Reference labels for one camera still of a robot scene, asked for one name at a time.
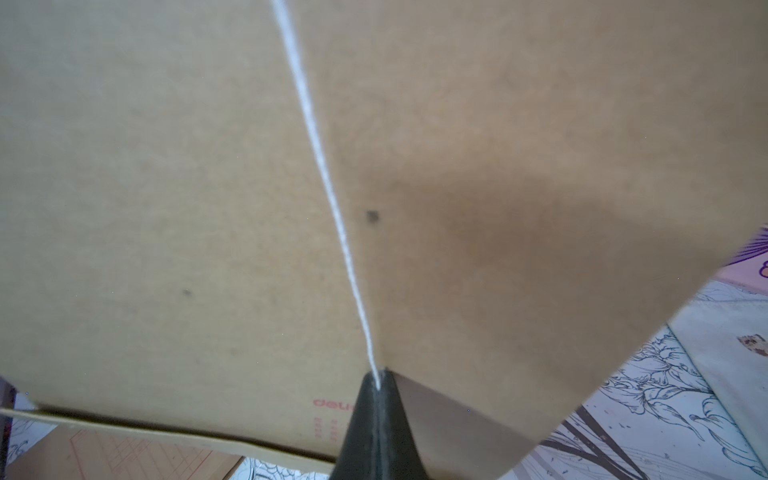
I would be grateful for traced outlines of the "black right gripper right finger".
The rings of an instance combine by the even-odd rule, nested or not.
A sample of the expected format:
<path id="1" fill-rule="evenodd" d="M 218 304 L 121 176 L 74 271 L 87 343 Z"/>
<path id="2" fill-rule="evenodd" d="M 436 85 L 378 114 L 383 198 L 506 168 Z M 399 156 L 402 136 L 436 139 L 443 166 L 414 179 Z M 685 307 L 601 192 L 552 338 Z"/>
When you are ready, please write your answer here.
<path id="1" fill-rule="evenodd" d="M 380 372 L 379 478 L 427 480 L 394 374 Z"/>

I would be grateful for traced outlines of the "brown kraft file bag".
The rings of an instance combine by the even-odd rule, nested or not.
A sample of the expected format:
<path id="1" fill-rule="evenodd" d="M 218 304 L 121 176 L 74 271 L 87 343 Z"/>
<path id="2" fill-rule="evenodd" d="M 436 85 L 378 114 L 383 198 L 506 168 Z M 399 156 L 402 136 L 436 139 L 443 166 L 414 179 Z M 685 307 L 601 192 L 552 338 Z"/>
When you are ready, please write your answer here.
<path id="1" fill-rule="evenodd" d="M 228 479 L 242 458 L 168 442 L 57 427 L 13 460 L 8 479 Z"/>

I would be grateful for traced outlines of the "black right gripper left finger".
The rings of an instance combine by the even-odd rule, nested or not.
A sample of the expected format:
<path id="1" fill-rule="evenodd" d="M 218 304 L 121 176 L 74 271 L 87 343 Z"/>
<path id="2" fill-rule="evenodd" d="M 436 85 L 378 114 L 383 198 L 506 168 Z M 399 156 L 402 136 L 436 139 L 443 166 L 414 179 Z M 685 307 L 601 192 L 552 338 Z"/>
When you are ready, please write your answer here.
<path id="1" fill-rule="evenodd" d="M 377 372 L 362 381 L 341 451 L 331 480 L 375 480 L 383 478 L 381 422 L 383 381 Z"/>

